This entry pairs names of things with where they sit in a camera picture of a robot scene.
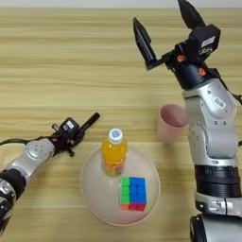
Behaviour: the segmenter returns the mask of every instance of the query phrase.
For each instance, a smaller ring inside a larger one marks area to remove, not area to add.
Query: red square
[[[129,206],[129,210],[136,210],[136,208],[137,208],[137,205],[136,204],[131,204]]]
[[[137,211],[145,211],[146,205],[145,204],[139,204],[136,207]]]

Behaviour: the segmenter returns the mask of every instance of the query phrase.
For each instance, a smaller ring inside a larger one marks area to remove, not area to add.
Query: bottle label
[[[104,164],[104,169],[109,176],[119,176],[123,170],[124,170],[124,162],[125,158],[119,161],[118,163],[109,161],[103,157],[103,164]]]

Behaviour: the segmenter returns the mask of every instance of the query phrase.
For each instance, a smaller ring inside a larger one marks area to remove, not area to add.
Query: plastic bottle
[[[123,172],[127,151],[123,132],[110,130],[109,138],[102,143],[103,168],[108,176],[117,177]]]

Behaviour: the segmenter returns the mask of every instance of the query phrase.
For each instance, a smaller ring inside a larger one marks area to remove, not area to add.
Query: table surface
[[[222,29],[209,65],[219,69],[231,91],[242,93],[242,9],[200,12],[206,23]],[[183,104],[182,90],[166,68],[145,70],[133,38],[134,16],[147,27],[158,55],[189,33],[177,9],[0,9],[1,140],[48,135],[53,123],[68,116],[83,123],[101,113],[75,158],[61,154],[39,171],[18,200],[3,242],[188,241],[189,218],[197,211],[186,134],[165,146],[155,131],[159,108]],[[240,108],[235,124],[242,136]],[[86,158],[113,127],[147,154],[161,179],[155,213],[130,228],[98,220],[79,192]],[[0,168],[22,150],[1,147]]]

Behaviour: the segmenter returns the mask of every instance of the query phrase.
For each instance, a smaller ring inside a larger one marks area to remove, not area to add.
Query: green square
[[[122,178],[122,186],[130,185],[130,178],[129,177],[123,177]]]
[[[129,186],[122,186],[122,196],[128,195],[130,193],[130,187]]]
[[[121,204],[130,204],[130,195],[123,195],[121,198]]]

